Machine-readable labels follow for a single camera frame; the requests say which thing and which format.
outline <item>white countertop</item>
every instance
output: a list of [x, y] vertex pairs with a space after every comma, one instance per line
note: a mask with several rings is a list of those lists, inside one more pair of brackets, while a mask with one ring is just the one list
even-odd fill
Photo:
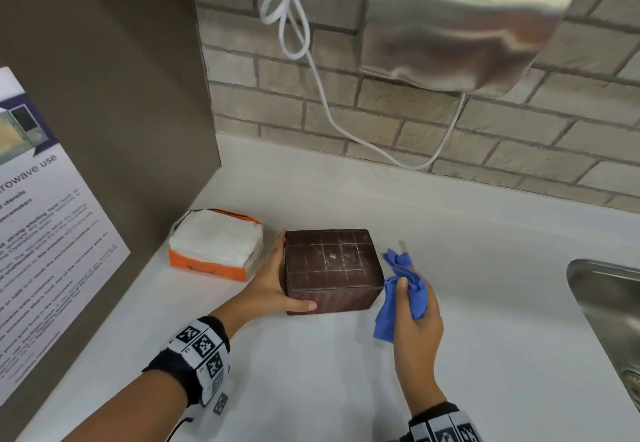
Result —
[[[640, 215], [218, 135], [194, 207], [272, 230], [367, 228], [433, 284], [436, 376], [485, 442], [630, 441], [640, 416], [575, 302], [577, 258], [640, 267]], [[57, 442], [135, 378], [181, 325], [243, 284], [168, 267], [162, 248], [19, 438]], [[392, 346], [360, 313], [262, 319], [232, 341], [236, 389], [216, 441], [384, 441], [408, 410]]]

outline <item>brown box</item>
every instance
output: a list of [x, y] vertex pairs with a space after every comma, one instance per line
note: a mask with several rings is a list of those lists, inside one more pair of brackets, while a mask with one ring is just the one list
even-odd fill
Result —
[[309, 314], [369, 309], [385, 283], [365, 229], [288, 231], [284, 252], [284, 292], [315, 301]]

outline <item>blue rag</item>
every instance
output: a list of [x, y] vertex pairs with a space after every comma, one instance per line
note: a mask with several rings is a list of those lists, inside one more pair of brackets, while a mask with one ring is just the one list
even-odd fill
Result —
[[411, 317], [420, 319], [427, 310], [427, 286], [420, 276], [409, 267], [413, 262], [408, 253], [398, 255], [393, 250], [382, 254], [391, 269], [396, 274], [385, 280], [385, 303], [376, 317], [376, 329], [373, 337], [382, 341], [394, 342], [394, 326], [396, 325], [396, 286], [400, 277], [409, 281], [409, 307]]

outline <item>paper sign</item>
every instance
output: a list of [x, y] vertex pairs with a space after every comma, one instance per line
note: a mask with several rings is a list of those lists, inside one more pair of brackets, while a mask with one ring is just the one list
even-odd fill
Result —
[[0, 69], [0, 405], [127, 255], [11, 70]]

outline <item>white cable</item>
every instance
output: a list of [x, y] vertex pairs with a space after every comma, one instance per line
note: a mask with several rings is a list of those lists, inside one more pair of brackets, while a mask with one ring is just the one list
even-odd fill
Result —
[[[447, 139], [449, 139], [449, 136], [451, 135], [451, 132], [453, 131], [453, 128], [456, 126], [456, 122], [460, 117], [460, 113], [462, 112], [462, 108], [464, 107], [465, 101], [467, 99], [467, 96], [465, 93], [460, 94], [458, 106], [456, 107], [456, 111], [453, 114], [451, 124], [449, 125], [449, 128], [445, 132], [444, 136], [442, 136], [442, 139], [440, 139], [440, 143], [438, 144], [438, 147], [436, 148], [433, 155], [428, 159], [428, 161], [422, 164], [416, 164], [415, 166], [410, 166], [409, 164], [403, 164], [400, 161], [398, 161], [395, 157], [388, 154], [386, 151], [383, 151], [378, 146], [368, 143], [363, 139], [357, 138], [351, 132], [345, 131], [342, 127], [340, 127], [337, 123], [335, 123], [331, 115], [331, 110], [329, 109], [329, 104], [326, 101], [326, 96], [324, 94], [324, 87], [322, 85], [322, 81], [320, 80], [320, 75], [318, 75], [316, 64], [313, 58], [311, 58], [311, 53], [309, 52], [309, 44], [311, 43], [311, 31], [309, 30], [309, 21], [307, 19], [307, 15], [305, 14], [305, 10], [302, 8], [302, 4], [300, 3], [300, 0], [282, 0], [279, 3], [279, 5], [276, 7], [276, 9], [271, 14], [268, 14], [268, 10], [269, 10], [269, 6], [271, 5], [271, 2], [272, 0], [264, 0], [264, 2], [262, 3], [262, 6], [260, 7], [260, 20], [265, 24], [273, 24], [276, 21], [279, 21], [278, 39], [280, 41], [280, 46], [282, 47], [282, 51], [288, 58], [291, 58], [292, 60], [297, 60], [299, 58], [302, 58], [303, 56], [307, 57], [309, 66], [311, 67], [311, 71], [318, 85], [320, 98], [322, 99], [322, 104], [324, 105], [324, 112], [326, 113], [326, 116], [329, 119], [329, 122], [338, 131], [340, 131], [341, 134], [348, 137], [349, 139], [354, 140], [358, 144], [362, 144], [363, 146], [373, 149], [374, 151], [386, 157], [389, 161], [393, 162], [394, 164], [397, 164], [401, 168], [406, 168], [408, 170], [421, 170], [423, 168], [426, 168], [429, 164], [431, 164], [433, 161], [436, 160], [436, 157], [440, 155], [440, 152], [442, 151], [444, 144], [447, 142]], [[298, 27], [298, 24], [296, 23], [296, 20], [293, 17], [293, 14], [291, 12], [291, 2], [293, 2], [296, 12], [300, 17], [300, 21], [302, 22], [303, 32], [300, 32], [300, 28]], [[300, 50], [297, 53], [292, 53], [291, 51], [289, 51], [289, 49], [287, 48], [284, 42], [284, 31], [285, 31], [285, 25], [287, 23], [287, 20], [291, 21], [291, 24], [293, 25], [293, 30], [296, 32], [296, 35], [300, 40], [300, 44], [302, 44], [302, 48], [300, 48]]]

